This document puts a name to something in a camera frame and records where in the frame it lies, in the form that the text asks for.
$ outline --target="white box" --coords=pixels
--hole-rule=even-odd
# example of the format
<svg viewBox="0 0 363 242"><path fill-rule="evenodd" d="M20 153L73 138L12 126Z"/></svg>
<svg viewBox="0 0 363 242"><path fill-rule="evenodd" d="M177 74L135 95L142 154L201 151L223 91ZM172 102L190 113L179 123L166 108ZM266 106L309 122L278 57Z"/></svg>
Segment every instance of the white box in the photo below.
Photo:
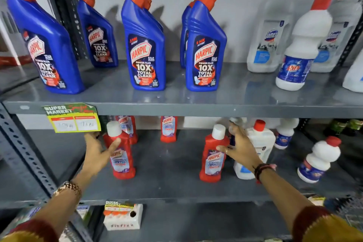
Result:
<svg viewBox="0 0 363 242"><path fill-rule="evenodd" d="M134 208L125 215L111 213L105 216L103 224L107 230L139 230L142 210L142 204L135 204Z"/></svg>

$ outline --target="left hand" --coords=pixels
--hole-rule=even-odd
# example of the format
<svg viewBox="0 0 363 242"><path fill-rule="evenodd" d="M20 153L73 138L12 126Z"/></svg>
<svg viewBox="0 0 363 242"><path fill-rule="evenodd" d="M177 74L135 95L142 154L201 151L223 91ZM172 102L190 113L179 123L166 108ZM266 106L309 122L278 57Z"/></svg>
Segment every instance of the left hand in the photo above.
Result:
<svg viewBox="0 0 363 242"><path fill-rule="evenodd" d="M109 161L112 153L121 143L121 139L117 138L109 147L102 152L101 142L96 139L99 132L89 132L85 134L86 140L86 156L83 162L82 171L93 177L101 171Z"/></svg>

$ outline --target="price tag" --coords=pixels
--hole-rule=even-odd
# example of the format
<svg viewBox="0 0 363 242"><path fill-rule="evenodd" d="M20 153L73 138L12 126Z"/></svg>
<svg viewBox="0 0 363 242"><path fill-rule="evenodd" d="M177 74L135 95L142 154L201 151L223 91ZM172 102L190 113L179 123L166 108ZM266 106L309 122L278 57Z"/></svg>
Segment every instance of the price tag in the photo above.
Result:
<svg viewBox="0 0 363 242"><path fill-rule="evenodd" d="M56 133L101 131L96 107L85 103L43 106Z"/></svg>

